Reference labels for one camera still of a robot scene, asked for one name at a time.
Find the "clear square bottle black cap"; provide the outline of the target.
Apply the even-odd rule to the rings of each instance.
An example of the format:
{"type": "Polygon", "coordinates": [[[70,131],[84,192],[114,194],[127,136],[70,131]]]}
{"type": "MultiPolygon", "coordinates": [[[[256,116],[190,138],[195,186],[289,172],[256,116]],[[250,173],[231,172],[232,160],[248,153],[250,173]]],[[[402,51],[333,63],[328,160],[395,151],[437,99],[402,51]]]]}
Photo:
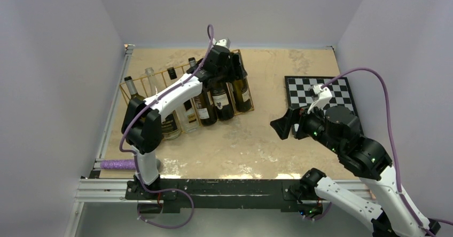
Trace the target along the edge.
{"type": "MultiPolygon", "coordinates": [[[[170,79],[170,83],[174,84],[178,80],[176,70],[174,67],[169,67],[167,73],[170,79]]],[[[190,133],[196,131],[199,126],[199,122],[195,113],[195,110],[192,106],[191,100],[186,100],[182,103],[177,109],[177,114],[181,127],[185,133],[190,133]]]]}

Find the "olive bottle silver neck foil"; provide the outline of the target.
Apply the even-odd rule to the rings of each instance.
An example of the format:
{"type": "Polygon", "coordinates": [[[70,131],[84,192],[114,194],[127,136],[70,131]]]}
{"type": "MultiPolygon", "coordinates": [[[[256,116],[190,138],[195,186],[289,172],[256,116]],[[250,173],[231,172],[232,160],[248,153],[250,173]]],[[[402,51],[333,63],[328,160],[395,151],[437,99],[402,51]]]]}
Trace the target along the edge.
{"type": "Polygon", "coordinates": [[[129,101],[131,101],[134,98],[137,98],[139,100],[145,100],[145,98],[138,93],[138,91],[136,89],[136,86],[135,86],[131,76],[125,77],[124,81],[126,83],[127,89],[129,91],[129,94],[130,94],[129,101]]]}

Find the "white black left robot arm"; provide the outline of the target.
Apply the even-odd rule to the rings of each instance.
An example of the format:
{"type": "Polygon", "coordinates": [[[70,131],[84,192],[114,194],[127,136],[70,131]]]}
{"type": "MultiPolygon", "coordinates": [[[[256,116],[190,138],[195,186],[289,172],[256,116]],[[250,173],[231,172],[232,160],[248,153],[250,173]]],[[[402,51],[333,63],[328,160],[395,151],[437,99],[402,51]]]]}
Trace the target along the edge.
{"type": "Polygon", "coordinates": [[[154,151],[163,140],[161,123],[177,107],[215,84],[243,80],[247,73],[238,53],[214,45],[200,61],[190,65],[185,74],[169,87],[146,99],[132,98],[121,129],[119,149],[134,156],[135,179],[139,193],[146,199],[159,194],[157,158],[154,151]]]}

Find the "clear round glass bottle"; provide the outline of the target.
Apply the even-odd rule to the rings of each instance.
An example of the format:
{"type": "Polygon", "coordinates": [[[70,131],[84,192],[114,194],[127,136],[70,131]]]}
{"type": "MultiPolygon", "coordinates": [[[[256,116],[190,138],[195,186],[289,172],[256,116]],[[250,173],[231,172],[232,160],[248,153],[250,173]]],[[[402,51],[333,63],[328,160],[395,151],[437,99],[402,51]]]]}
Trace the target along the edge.
{"type": "MultiPolygon", "coordinates": [[[[156,74],[152,67],[145,69],[148,79],[151,96],[156,96],[166,89],[165,80],[161,74],[156,74]]],[[[169,111],[165,107],[161,121],[162,135],[165,140],[172,140],[179,137],[182,133],[175,111],[169,111]]]]}

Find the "dark green bottle white label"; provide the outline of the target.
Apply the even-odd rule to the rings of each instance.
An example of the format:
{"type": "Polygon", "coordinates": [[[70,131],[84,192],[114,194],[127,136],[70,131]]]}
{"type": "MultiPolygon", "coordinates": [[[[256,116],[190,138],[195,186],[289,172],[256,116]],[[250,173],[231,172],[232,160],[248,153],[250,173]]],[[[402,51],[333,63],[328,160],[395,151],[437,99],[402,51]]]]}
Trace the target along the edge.
{"type": "Polygon", "coordinates": [[[217,118],[226,121],[234,117],[233,106],[226,83],[217,82],[211,89],[217,118]]]}

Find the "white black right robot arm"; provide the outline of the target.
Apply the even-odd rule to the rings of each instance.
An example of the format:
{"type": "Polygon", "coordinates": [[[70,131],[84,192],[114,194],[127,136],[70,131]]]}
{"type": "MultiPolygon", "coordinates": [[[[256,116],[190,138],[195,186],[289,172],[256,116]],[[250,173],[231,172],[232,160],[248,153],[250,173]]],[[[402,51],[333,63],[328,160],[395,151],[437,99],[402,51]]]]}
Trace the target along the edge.
{"type": "Polygon", "coordinates": [[[316,168],[300,180],[303,196],[332,202],[359,220],[373,236],[429,236],[440,230],[439,222],[425,217],[397,187],[396,165],[379,142],[362,135],[359,118],[348,108],[334,106],[312,113],[307,107],[289,108],[282,118],[270,122],[280,139],[288,137],[294,124],[298,125],[298,139],[311,137],[333,151],[375,195],[377,203],[340,187],[316,168]]]}

